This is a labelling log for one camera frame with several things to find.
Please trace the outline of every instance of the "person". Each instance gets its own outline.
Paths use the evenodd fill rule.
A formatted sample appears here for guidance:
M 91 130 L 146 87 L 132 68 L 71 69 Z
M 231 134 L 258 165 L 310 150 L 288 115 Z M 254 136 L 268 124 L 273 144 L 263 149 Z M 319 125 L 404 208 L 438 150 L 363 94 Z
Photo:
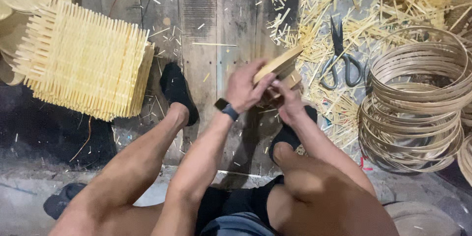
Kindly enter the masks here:
M 269 154 L 283 176 L 253 189 L 209 187 L 234 122 L 231 114 L 215 109 L 169 182 L 165 202 L 133 206 L 158 177 L 177 132 L 198 118 L 181 69 L 170 63 L 160 80 L 170 105 L 165 118 L 72 199 L 50 235 L 398 236 L 366 174 L 318 128 L 316 111 L 302 103 L 299 92 L 286 88 L 273 73 L 252 83 L 264 64 L 258 60 L 234 72 L 224 99 L 241 114 L 268 87 L 282 95 L 278 109 L 284 125 Z M 308 156 L 294 152 L 300 143 Z

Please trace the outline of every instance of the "foot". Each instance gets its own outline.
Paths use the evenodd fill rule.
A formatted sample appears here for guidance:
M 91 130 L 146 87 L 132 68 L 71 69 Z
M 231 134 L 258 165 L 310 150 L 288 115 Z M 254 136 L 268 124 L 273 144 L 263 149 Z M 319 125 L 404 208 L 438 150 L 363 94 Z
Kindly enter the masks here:
M 316 110 L 313 107 L 307 105 L 305 106 L 305 111 L 308 116 L 316 123 L 318 119 L 318 113 L 316 112 Z M 280 132 L 274 137 L 274 140 L 272 140 L 272 144 L 268 149 L 268 156 L 272 161 L 274 161 L 274 146 L 279 142 L 288 143 L 294 151 L 301 144 L 300 139 L 298 139 L 298 136 L 296 135 L 292 127 L 288 126 L 284 122 L 282 122 L 282 129 L 280 129 Z
M 189 112 L 187 126 L 195 124 L 199 117 L 198 110 L 190 100 L 186 80 L 180 67 L 176 63 L 166 64 L 159 83 L 169 105 L 178 102 L 187 107 Z

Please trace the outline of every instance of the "smartwatch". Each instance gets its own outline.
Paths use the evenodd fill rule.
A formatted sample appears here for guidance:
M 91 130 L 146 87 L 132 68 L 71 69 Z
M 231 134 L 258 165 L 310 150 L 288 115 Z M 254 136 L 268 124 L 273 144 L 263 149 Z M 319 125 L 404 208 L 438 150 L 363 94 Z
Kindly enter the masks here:
M 220 98 L 215 102 L 215 107 L 220 110 L 222 113 L 229 115 L 233 121 L 236 121 L 237 118 L 239 117 L 239 113 L 237 113 L 234 109 L 233 106 L 226 100 Z

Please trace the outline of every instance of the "scissors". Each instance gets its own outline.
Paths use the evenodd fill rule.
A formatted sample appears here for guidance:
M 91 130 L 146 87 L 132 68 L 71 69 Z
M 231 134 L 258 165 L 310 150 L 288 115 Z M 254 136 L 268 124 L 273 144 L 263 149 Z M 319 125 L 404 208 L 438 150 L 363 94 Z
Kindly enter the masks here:
M 324 75 L 327 68 L 331 64 L 333 64 L 333 62 L 339 57 L 339 55 L 341 55 L 344 52 L 344 47 L 343 47 L 343 23 L 342 23 L 341 19 L 339 19 L 338 30 L 336 30 L 336 26 L 334 25 L 334 22 L 333 22 L 333 17 L 331 17 L 331 35 L 333 37 L 333 45 L 334 45 L 334 54 L 335 55 L 334 55 L 333 58 L 329 59 L 328 62 L 324 65 L 324 67 L 322 69 L 322 75 Z M 354 87 L 357 84 L 359 84 L 359 82 L 361 82 L 361 79 L 362 79 L 363 72 L 362 72 L 361 63 L 359 63 L 359 61 L 357 61 L 353 56 L 351 56 L 349 54 L 346 54 L 346 53 L 344 53 L 341 57 L 344 59 L 345 68 L 346 68 L 346 83 L 349 87 Z M 351 82 L 351 67 L 350 67 L 349 61 L 351 61 L 354 64 L 354 66 L 357 68 L 357 72 L 359 73 L 357 79 L 354 82 Z M 334 64 L 331 67 L 331 72 L 333 74 L 334 85 L 332 85 L 332 86 L 328 85 L 326 83 L 324 77 L 321 80 L 322 86 L 325 87 L 326 89 L 329 89 L 329 90 L 334 89 L 338 86 L 338 73 L 336 72 L 336 68 L 335 68 Z

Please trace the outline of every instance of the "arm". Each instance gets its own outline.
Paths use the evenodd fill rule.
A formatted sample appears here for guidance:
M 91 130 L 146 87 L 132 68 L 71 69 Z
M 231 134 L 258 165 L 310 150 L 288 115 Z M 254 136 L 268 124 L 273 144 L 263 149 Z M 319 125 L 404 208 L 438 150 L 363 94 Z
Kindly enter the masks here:
M 252 79 L 264 64 L 263 60 L 256 61 L 231 75 L 225 98 L 238 113 L 259 102 L 275 79 L 275 74 L 268 74 L 254 88 Z M 209 127 L 193 143 L 169 183 L 164 207 L 152 235 L 193 234 L 200 201 L 215 178 L 232 124 L 230 116 L 217 112 Z
M 275 81 L 274 86 L 284 98 L 279 108 L 280 118 L 292 127 L 310 157 L 317 158 L 333 165 L 351 178 L 357 185 L 375 195 L 374 186 L 367 175 L 347 154 L 336 147 L 323 131 L 310 119 L 304 110 L 299 93 L 292 91 L 281 82 Z

